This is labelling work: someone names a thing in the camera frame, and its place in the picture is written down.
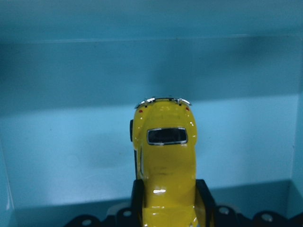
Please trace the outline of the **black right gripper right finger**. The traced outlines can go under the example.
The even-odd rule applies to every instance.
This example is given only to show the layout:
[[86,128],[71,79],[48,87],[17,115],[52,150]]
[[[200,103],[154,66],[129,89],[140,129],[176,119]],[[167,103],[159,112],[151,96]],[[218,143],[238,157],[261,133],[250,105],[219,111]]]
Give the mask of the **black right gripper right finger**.
[[196,180],[195,213],[201,227],[214,227],[216,203],[203,179]]

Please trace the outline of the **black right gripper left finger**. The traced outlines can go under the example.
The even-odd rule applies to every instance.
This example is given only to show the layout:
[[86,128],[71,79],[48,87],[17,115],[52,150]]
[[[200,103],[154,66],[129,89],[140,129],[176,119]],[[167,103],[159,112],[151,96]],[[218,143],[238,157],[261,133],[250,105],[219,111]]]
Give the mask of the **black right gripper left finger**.
[[135,227],[143,226],[143,199],[144,199],[144,183],[143,180],[135,180],[133,183],[131,196],[132,218]]

